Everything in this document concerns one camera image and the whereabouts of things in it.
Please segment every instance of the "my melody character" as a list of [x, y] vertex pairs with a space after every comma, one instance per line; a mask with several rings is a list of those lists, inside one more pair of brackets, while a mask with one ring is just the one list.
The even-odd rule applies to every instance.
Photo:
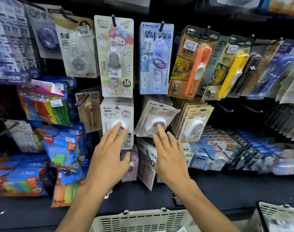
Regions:
[[113, 28], [109, 31], [108, 35], [117, 42], [117, 46], [119, 47], [119, 51], [121, 53], [126, 49], [124, 45], [133, 45], [133, 38], [127, 33], [127, 31], [122, 31], [121, 27]]

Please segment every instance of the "orange label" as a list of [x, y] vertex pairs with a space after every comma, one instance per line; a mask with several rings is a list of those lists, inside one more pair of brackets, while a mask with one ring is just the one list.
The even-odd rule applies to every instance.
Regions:
[[76, 150], [76, 148], [77, 148], [77, 144], [76, 143], [68, 143], [67, 144], [67, 150], [68, 151]]
[[52, 137], [44, 137], [44, 139], [48, 143], [53, 143], [54, 142], [54, 138], [52, 138]]

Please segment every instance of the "white plastic basket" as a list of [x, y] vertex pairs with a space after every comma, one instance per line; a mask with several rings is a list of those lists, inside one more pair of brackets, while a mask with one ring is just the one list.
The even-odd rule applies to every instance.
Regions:
[[257, 201], [256, 209], [242, 231], [269, 232], [264, 216], [275, 220], [294, 220], [294, 208], [289, 205], [274, 205]]
[[126, 210], [117, 215], [96, 217], [90, 232], [176, 232], [182, 226], [185, 226], [188, 232], [200, 232], [187, 210]]

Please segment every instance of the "shelf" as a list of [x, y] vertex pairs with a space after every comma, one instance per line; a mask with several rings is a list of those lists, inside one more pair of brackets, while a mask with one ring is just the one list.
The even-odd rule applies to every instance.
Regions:
[[[248, 218], [258, 199], [274, 204], [294, 204], [294, 176], [257, 175], [235, 170], [216, 172], [189, 169], [189, 173], [207, 198], [231, 220]], [[0, 213], [4, 211], [0, 215], [0, 230], [54, 231], [67, 208], [51, 209], [51, 202], [49, 197], [0, 197]], [[149, 191], [137, 180], [118, 183], [109, 199], [102, 203], [98, 215], [162, 207], [177, 208], [170, 189], [164, 183], [155, 183], [153, 190]]]

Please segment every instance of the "forearm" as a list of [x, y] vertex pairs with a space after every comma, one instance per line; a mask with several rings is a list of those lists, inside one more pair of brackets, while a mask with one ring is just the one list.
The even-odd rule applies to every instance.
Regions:
[[98, 191], [92, 195], [88, 185], [83, 184], [76, 191], [67, 214], [56, 232], [89, 232], [105, 193]]
[[173, 188], [202, 232], [239, 232], [238, 228], [206, 198], [195, 181], [189, 179]]

